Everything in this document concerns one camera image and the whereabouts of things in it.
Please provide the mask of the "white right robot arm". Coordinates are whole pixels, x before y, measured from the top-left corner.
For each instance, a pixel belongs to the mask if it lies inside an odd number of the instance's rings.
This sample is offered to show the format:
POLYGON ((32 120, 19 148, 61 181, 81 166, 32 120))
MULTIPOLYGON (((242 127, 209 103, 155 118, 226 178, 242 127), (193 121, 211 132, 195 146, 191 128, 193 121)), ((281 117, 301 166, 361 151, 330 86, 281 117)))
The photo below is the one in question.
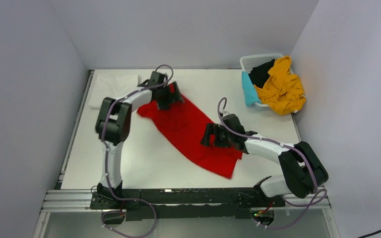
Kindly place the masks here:
POLYGON ((254 201, 267 205, 273 197, 293 194, 305 198, 329 179, 327 170, 309 143, 282 143, 246 131, 235 114, 221 114, 221 123, 208 123, 201 140, 203 146, 234 148, 244 154, 256 155, 278 164, 282 174, 259 181, 254 188, 254 201))

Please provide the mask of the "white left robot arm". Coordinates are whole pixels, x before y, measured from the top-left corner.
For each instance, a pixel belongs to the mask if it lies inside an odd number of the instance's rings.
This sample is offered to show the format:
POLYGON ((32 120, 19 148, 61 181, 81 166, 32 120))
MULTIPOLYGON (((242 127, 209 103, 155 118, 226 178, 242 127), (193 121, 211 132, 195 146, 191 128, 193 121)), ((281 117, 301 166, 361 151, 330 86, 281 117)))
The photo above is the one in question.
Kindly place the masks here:
POLYGON ((130 133, 132 112, 152 102, 156 109, 169 111, 173 104, 183 103, 184 99, 177 82, 170 82, 167 75, 153 71, 149 79, 130 93, 116 99, 106 97, 102 101, 95 131, 105 152, 97 193, 110 208, 119 207, 123 201, 121 156, 130 133))

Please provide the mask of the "red t-shirt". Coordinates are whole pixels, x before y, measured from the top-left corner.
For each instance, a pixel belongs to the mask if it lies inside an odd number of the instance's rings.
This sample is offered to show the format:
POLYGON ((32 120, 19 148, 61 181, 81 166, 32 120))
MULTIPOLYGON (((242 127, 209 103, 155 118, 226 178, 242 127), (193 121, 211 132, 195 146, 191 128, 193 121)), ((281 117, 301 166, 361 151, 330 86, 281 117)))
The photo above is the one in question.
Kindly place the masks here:
POLYGON ((205 128, 212 120, 188 98, 176 102, 168 110, 157 108, 155 101, 137 109, 137 114, 153 121, 161 134, 189 161, 214 174, 231 179, 242 152, 234 148, 219 148, 201 145, 205 128))

